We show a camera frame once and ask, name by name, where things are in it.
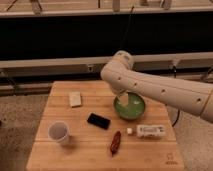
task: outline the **green bowl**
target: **green bowl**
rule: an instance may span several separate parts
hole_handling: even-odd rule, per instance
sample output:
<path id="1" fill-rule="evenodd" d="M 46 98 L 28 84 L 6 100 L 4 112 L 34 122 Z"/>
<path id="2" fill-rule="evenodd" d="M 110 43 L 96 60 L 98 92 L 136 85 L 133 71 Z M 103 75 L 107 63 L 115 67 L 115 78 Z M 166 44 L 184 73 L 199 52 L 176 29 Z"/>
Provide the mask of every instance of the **green bowl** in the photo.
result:
<path id="1" fill-rule="evenodd" d="M 125 120 L 135 120 L 141 117 L 145 110 L 145 102 L 136 93 L 128 92 L 129 104 L 123 106 L 116 97 L 114 100 L 114 108 L 117 114 Z"/>

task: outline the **smartphone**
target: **smartphone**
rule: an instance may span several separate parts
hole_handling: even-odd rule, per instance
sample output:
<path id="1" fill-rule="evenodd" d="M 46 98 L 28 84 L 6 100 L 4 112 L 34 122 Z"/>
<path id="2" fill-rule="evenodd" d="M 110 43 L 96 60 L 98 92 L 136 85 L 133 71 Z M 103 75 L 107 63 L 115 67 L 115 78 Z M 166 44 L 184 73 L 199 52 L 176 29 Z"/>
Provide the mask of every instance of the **smartphone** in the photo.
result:
<path id="1" fill-rule="evenodd" d="M 90 114 L 89 118 L 87 119 L 87 122 L 103 129 L 108 129 L 110 124 L 109 119 L 99 116 L 95 113 Z"/>

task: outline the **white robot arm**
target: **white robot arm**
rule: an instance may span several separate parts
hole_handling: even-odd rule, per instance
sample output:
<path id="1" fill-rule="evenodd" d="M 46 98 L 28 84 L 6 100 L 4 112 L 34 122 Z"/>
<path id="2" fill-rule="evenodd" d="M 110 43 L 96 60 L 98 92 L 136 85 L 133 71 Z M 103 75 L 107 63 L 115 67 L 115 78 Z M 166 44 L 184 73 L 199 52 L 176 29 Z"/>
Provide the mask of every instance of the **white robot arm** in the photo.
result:
<path id="1" fill-rule="evenodd" d="M 132 71 L 133 57 L 119 51 L 102 69 L 113 93 L 133 91 L 213 123 L 213 85 Z"/>

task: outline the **floor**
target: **floor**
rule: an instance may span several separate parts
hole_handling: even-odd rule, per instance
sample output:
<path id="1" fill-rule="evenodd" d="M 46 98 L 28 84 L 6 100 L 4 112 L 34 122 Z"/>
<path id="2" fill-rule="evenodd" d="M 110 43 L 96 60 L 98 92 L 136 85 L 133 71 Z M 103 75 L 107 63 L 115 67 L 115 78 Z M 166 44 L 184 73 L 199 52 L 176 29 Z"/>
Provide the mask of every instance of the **floor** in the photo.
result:
<path id="1" fill-rule="evenodd" d="M 48 95 L 0 97 L 0 170 L 24 171 Z M 168 107 L 173 121 L 177 110 Z M 213 124 L 181 112 L 174 128 L 186 170 L 213 170 Z"/>

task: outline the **white cup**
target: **white cup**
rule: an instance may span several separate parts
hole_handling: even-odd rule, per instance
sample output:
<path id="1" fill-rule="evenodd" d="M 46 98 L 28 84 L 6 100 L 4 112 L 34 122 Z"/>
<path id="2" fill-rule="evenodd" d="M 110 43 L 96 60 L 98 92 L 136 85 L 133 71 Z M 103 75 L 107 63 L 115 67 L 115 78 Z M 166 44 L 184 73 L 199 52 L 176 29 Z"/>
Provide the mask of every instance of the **white cup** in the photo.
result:
<path id="1" fill-rule="evenodd" d="M 54 122 L 48 129 L 48 136 L 60 145 L 69 144 L 69 127 L 63 121 Z"/>

